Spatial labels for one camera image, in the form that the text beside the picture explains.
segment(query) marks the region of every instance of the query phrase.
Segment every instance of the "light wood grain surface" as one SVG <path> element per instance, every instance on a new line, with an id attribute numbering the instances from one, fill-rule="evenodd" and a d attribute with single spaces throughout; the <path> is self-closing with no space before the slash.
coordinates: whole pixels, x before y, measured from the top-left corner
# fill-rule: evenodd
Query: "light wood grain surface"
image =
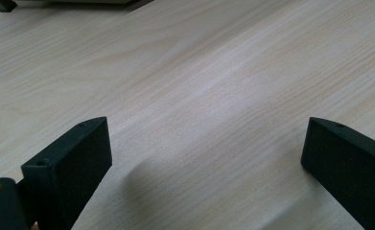
<path id="1" fill-rule="evenodd" d="M 18 2 L 0 13 L 0 177 L 107 116 L 74 229 L 362 229 L 299 164 L 308 118 L 375 139 L 375 0 Z"/>

